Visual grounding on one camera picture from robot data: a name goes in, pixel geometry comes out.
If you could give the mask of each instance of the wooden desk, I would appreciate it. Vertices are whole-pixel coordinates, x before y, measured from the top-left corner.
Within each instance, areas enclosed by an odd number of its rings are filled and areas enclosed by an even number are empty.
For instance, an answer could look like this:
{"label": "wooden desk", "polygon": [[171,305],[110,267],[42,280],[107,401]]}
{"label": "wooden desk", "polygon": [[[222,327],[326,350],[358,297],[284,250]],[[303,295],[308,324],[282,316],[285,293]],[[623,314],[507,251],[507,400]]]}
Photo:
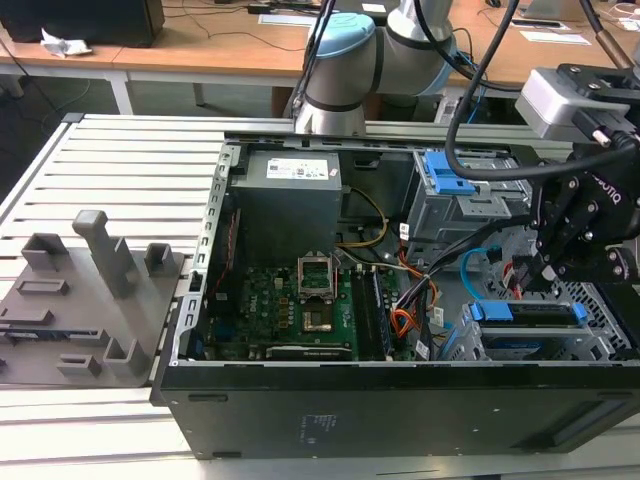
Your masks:
{"label": "wooden desk", "polygon": [[[454,28],[463,27],[469,30],[473,39],[473,52],[476,59],[484,55],[497,30],[494,23],[496,25],[500,23],[504,12],[504,8],[487,8],[484,0],[454,0],[450,15],[451,23]],[[527,81],[529,72],[536,67],[555,68],[562,63],[601,67],[614,66],[596,41],[586,19],[584,22],[564,23],[572,29],[571,32],[566,33],[580,34],[591,42],[591,46],[530,42],[522,35],[521,31],[531,29],[510,27],[489,65],[487,71],[489,79],[494,82],[522,85]],[[609,23],[604,25],[627,54],[632,56],[636,43],[640,41],[640,34],[621,31]],[[468,51],[468,40],[464,32],[456,32],[456,39],[459,48]],[[467,80],[455,74],[452,75],[450,83],[465,85]]]}
{"label": "wooden desk", "polygon": [[[163,3],[179,7],[182,2],[164,0]],[[198,4],[195,0],[187,0],[186,3]],[[123,48],[113,61],[114,67],[123,70],[298,77],[302,70],[308,28],[261,25],[258,15],[249,15],[234,5],[230,6],[232,13],[225,13],[223,9],[187,8],[191,16],[184,16],[185,10],[181,8],[165,8],[164,30],[153,48]]]}
{"label": "wooden desk", "polygon": [[[226,7],[187,8],[191,16],[185,15],[182,0],[164,2],[173,8],[165,9],[165,28],[149,49],[98,46],[94,47],[92,55],[60,59],[49,55],[38,44],[14,44],[6,32],[2,33],[2,38],[32,75],[108,80],[123,114],[133,113],[129,92],[131,81],[193,83],[197,104],[204,103],[203,83],[280,87],[295,84],[302,68],[308,28],[261,25],[257,15],[249,15],[244,9],[236,10],[245,2],[233,4],[229,10]],[[187,6],[205,6],[199,0],[185,0],[185,3]],[[469,30],[476,58],[486,51],[496,31],[494,24],[499,23],[504,11],[504,8],[488,8],[484,0],[454,0],[451,22],[454,28]],[[573,33],[579,33],[592,45],[529,42],[520,33],[523,29],[512,27],[489,67],[489,78],[494,82],[522,85],[531,69],[539,66],[556,67],[569,62],[612,66],[586,21],[569,22],[568,25]],[[640,35],[623,32],[610,24],[607,28],[631,55]],[[456,38],[460,48],[468,50],[464,33],[456,33]],[[0,73],[21,74],[6,52],[0,52]],[[466,83],[466,79],[454,74],[449,85],[459,91]]]}

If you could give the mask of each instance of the table leg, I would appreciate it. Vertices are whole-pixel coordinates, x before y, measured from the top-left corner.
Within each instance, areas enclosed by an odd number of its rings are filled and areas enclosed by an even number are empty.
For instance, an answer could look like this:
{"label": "table leg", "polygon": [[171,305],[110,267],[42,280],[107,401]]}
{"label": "table leg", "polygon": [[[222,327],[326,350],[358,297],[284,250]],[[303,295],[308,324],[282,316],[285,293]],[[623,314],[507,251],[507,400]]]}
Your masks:
{"label": "table leg", "polygon": [[129,82],[123,77],[112,77],[109,82],[111,83],[111,89],[113,90],[113,96],[116,98],[120,115],[133,115]]}
{"label": "table leg", "polygon": [[24,91],[20,85],[20,75],[3,75],[0,84],[7,89],[12,98],[22,98]]}
{"label": "table leg", "polygon": [[204,92],[202,91],[202,84],[201,83],[194,83],[193,84],[193,96],[196,99],[196,105],[199,107],[204,107],[207,102],[205,102],[204,100]]}

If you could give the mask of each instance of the laptop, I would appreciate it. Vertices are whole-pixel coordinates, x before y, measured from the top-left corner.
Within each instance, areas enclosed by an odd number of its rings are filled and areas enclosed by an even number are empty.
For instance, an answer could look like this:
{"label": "laptop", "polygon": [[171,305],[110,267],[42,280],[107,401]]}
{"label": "laptop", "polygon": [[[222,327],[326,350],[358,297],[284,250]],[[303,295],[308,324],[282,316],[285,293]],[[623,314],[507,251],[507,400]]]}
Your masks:
{"label": "laptop", "polygon": [[578,0],[531,0],[520,9],[522,18],[536,20],[564,20],[579,22],[586,20]]}
{"label": "laptop", "polygon": [[384,27],[387,17],[398,5],[400,0],[336,0],[334,11],[362,13],[371,17],[378,27]]}

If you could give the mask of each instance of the connector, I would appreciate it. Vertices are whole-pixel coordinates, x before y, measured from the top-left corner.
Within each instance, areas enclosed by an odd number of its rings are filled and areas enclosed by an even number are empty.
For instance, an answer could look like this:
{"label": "connector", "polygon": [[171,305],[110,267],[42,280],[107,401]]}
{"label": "connector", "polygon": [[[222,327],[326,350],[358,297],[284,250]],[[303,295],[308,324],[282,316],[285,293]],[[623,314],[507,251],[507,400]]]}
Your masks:
{"label": "connector", "polygon": [[247,12],[250,15],[262,15],[265,13],[271,13],[273,8],[269,5],[263,5],[262,3],[250,3],[247,5]]}

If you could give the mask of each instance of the floor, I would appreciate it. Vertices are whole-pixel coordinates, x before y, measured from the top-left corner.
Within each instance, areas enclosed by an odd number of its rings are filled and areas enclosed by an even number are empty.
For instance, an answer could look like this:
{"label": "floor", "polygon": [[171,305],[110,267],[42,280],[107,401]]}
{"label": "floor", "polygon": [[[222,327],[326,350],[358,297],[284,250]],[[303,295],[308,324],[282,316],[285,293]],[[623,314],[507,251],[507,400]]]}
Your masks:
{"label": "floor", "polygon": [[[82,79],[35,79],[57,108],[63,106],[58,116],[30,80],[23,84],[25,95],[21,99],[12,99],[6,91],[0,94],[0,199],[11,190],[66,112],[118,113],[106,81],[91,80],[89,85],[88,80]],[[132,101],[141,115],[271,115],[268,87],[205,85],[204,92],[208,105],[198,107],[189,84],[135,82]],[[64,107],[78,97],[81,98]]]}

